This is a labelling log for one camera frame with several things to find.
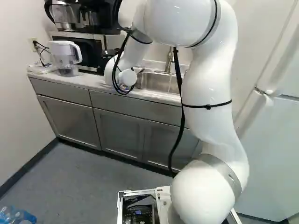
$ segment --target water bottle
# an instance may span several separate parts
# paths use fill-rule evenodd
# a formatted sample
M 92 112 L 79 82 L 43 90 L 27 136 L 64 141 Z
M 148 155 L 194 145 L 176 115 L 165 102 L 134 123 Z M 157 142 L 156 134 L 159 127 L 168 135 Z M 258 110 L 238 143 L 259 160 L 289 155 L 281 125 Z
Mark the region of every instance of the water bottle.
M 14 208 L 12 206 L 4 206 L 0 210 L 0 224 L 6 224 L 11 221 L 14 212 Z
M 0 224 L 36 224 L 36 217 L 24 210 L 5 206 L 0 210 Z
M 16 210 L 14 216 L 12 217 L 11 224 L 19 224 L 22 221 L 27 220 L 29 223 L 35 224 L 36 217 L 24 210 Z

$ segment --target microwave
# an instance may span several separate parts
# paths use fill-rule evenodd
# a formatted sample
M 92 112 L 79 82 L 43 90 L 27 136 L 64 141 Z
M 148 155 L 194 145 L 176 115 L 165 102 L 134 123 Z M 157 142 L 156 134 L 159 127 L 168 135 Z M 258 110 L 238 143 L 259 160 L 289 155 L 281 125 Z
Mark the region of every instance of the microwave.
M 83 61 L 78 64 L 78 68 L 98 75 L 104 75 L 106 64 L 118 54 L 125 37 L 125 33 L 100 35 L 77 32 L 50 32 L 50 38 L 53 41 L 73 41 L 77 44 L 83 57 Z

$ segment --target countertop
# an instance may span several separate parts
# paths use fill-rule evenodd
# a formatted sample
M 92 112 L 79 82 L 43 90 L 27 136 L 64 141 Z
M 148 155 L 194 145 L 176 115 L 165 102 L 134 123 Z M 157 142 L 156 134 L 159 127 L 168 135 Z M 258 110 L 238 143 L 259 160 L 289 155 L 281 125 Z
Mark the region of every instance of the countertop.
M 95 74 L 80 72 L 79 75 L 75 77 L 63 77 L 58 75 L 56 72 L 50 72 L 42 75 L 35 74 L 33 72 L 28 72 L 27 74 L 28 77 L 31 78 L 119 95 L 112 86 L 105 84 L 103 76 L 98 76 Z M 140 90 L 134 88 L 125 97 L 181 106 L 180 96 L 174 93 L 164 93 L 160 91 Z

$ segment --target gray cabinet door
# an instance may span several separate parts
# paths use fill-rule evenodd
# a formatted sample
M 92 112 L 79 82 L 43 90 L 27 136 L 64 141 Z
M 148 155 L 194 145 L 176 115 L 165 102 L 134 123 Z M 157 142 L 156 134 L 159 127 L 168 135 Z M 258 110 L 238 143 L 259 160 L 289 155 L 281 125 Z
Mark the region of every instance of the gray cabinet door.
M 94 109 L 102 149 L 130 159 L 142 160 L 144 120 Z
M 91 107 L 39 95 L 37 97 L 57 137 L 100 149 Z
M 149 121 L 145 132 L 143 160 L 167 168 L 168 155 L 178 137 L 179 128 Z M 181 170 L 200 152 L 201 142 L 185 128 L 182 140 L 172 158 L 173 169 Z

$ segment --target refrigerator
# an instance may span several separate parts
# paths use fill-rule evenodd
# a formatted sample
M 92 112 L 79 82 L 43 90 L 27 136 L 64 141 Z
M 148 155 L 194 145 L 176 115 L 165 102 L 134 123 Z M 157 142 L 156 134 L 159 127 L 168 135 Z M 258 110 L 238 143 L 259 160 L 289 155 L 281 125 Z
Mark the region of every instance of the refrigerator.
M 235 117 L 250 177 L 239 213 L 280 222 L 299 212 L 299 7 Z

